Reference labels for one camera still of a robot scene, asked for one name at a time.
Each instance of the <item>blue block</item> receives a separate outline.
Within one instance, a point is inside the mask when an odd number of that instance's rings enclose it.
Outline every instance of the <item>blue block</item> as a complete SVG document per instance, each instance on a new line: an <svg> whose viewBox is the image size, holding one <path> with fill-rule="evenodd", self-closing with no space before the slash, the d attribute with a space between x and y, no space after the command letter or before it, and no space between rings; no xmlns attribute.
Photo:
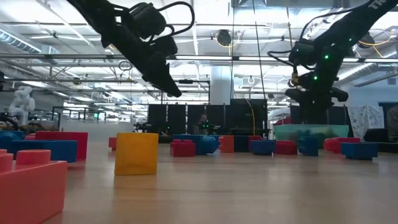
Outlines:
<svg viewBox="0 0 398 224"><path fill-rule="evenodd" d="M0 149L10 149L11 141L24 139L23 131L0 131Z"/></svg>
<svg viewBox="0 0 398 224"><path fill-rule="evenodd" d="M370 142L341 143L341 153L347 159L372 160L377 157L377 144Z"/></svg>
<svg viewBox="0 0 398 224"><path fill-rule="evenodd" d="M249 136L234 136L234 151L249 152Z"/></svg>
<svg viewBox="0 0 398 224"><path fill-rule="evenodd" d="M51 150L52 161L76 162L77 141L12 141L7 152L16 158L18 151L28 149Z"/></svg>
<svg viewBox="0 0 398 224"><path fill-rule="evenodd" d="M173 138L180 140L192 140L192 142L195 144L196 155L212 154L217 150L217 141L214 136L175 134Z"/></svg>
<svg viewBox="0 0 398 224"><path fill-rule="evenodd" d="M298 151L304 156L318 156L318 139L302 137L298 140Z"/></svg>
<svg viewBox="0 0 398 224"><path fill-rule="evenodd" d="M273 140L252 140L250 141L250 150L255 155L269 156L275 152L276 141Z"/></svg>

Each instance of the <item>pillar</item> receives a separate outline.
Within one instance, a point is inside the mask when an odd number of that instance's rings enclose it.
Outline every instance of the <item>pillar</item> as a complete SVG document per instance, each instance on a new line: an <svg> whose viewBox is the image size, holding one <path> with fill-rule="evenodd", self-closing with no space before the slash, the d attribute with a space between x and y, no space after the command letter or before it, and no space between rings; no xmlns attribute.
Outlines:
<svg viewBox="0 0 398 224"><path fill-rule="evenodd" d="M231 79L231 67L216 66L211 68L210 104L229 105L234 94Z"/></svg>

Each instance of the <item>black panel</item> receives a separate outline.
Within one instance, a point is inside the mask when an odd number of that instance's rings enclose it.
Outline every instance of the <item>black panel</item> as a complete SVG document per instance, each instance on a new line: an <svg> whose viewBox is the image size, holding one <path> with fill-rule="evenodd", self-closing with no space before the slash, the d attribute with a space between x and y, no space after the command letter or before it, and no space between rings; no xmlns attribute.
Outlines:
<svg viewBox="0 0 398 224"><path fill-rule="evenodd" d="M249 100L249 102L254 111L256 128L262 129L262 122L267 123L266 101ZM232 99L231 105L226 106L226 126L227 128L253 129L252 111L245 99Z"/></svg>
<svg viewBox="0 0 398 224"><path fill-rule="evenodd" d="M171 134L185 134L185 105L169 105L167 121Z"/></svg>
<svg viewBox="0 0 398 224"><path fill-rule="evenodd" d="M193 127L199 122L202 114L205 114L205 106L188 105L188 134L193 134Z"/></svg>
<svg viewBox="0 0 398 224"><path fill-rule="evenodd" d="M224 126L224 105L206 105L206 115L210 124Z"/></svg>
<svg viewBox="0 0 398 224"><path fill-rule="evenodd" d="M166 105L149 105L148 123L152 126L162 126L166 122Z"/></svg>

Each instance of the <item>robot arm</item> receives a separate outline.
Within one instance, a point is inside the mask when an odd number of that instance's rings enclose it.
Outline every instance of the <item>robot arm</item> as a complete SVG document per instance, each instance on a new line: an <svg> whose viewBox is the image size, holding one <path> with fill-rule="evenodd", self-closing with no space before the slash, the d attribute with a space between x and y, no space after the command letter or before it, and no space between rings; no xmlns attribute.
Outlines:
<svg viewBox="0 0 398 224"><path fill-rule="evenodd" d="M333 106L332 98L337 98L338 101L348 99L346 92L333 87L334 82L338 80L337 74L343 59L352 46L368 33L373 24L397 4L398 0L371 0L350 9L347 15L335 22L315 40L302 38L304 28L299 41L295 43L289 55L289 62L294 68L290 84L300 86L304 91L292 88L285 93L300 104L302 119L314 118L326 111ZM315 65L315 67L311 72L298 76L297 66L299 65L306 68L309 68L309 65Z"/></svg>
<svg viewBox="0 0 398 224"><path fill-rule="evenodd" d="M173 96L181 96L181 91L170 76L166 57L177 53L173 36L189 30L195 22L191 5L180 1L156 9L151 3L145 2L126 8L107 0L67 1L101 35L104 48L113 44L142 73L144 81ZM191 24L178 31L167 24L160 13L176 5L188 6L192 14ZM117 17L120 17L121 22L116 21ZM163 33L166 27L171 33L154 40L154 36Z"/></svg>

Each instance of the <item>large plastic brick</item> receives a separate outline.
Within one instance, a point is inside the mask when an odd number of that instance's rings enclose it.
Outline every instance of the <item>large plastic brick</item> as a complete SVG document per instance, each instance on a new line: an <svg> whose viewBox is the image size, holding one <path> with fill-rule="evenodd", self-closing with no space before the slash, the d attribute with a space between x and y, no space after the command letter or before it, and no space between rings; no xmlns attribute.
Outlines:
<svg viewBox="0 0 398 224"><path fill-rule="evenodd" d="M276 144L273 140L250 141L251 152L255 155L269 156L275 151Z"/></svg>
<svg viewBox="0 0 398 224"><path fill-rule="evenodd" d="M174 139L170 143L170 155L172 157L195 157L195 144L192 140Z"/></svg>
<svg viewBox="0 0 398 224"><path fill-rule="evenodd" d="M252 140L258 140L258 141L260 141L260 140L262 140L262 137L261 137L261 136L248 136L248 148L249 148L249 152L251 152L251 150L250 150L250 141L252 141Z"/></svg>
<svg viewBox="0 0 398 224"><path fill-rule="evenodd" d="M297 145L293 141L276 141L275 154L297 155Z"/></svg>
<svg viewBox="0 0 398 224"><path fill-rule="evenodd" d="M377 144L369 142L341 143L341 153L347 159L372 160L377 157Z"/></svg>
<svg viewBox="0 0 398 224"><path fill-rule="evenodd" d="M234 136L234 151L249 152L249 136Z"/></svg>
<svg viewBox="0 0 398 224"><path fill-rule="evenodd" d="M318 156L318 139L302 137L298 140L298 151L304 156Z"/></svg>
<svg viewBox="0 0 398 224"><path fill-rule="evenodd" d="M77 141L13 141L8 153L15 158L18 151L29 149L50 150L52 161L76 162Z"/></svg>
<svg viewBox="0 0 398 224"><path fill-rule="evenodd" d="M76 160L87 158L88 133L68 131L37 131L36 140L74 140L77 141Z"/></svg>
<svg viewBox="0 0 398 224"><path fill-rule="evenodd" d="M175 134L174 139L179 140L192 140L195 144L196 155L212 154L217 150L218 143L214 136L203 136L196 134Z"/></svg>
<svg viewBox="0 0 398 224"><path fill-rule="evenodd" d="M42 223L63 210L67 163L48 150L0 154L0 223Z"/></svg>
<svg viewBox="0 0 398 224"><path fill-rule="evenodd" d="M116 138L109 138L108 146L112 149L112 151L116 150Z"/></svg>
<svg viewBox="0 0 398 224"><path fill-rule="evenodd" d="M11 141L23 140L22 131L0 131L0 149L9 149Z"/></svg>
<svg viewBox="0 0 398 224"><path fill-rule="evenodd" d="M118 133L114 174L156 174L158 142L158 134Z"/></svg>
<svg viewBox="0 0 398 224"><path fill-rule="evenodd" d="M328 152L341 153L341 143L359 143L360 138L328 138L323 142L323 148Z"/></svg>
<svg viewBox="0 0 398 224"><path fill-rule="evenodd" d="M234 152L234 136L221 136L218 140L220 152Z"/></svg>

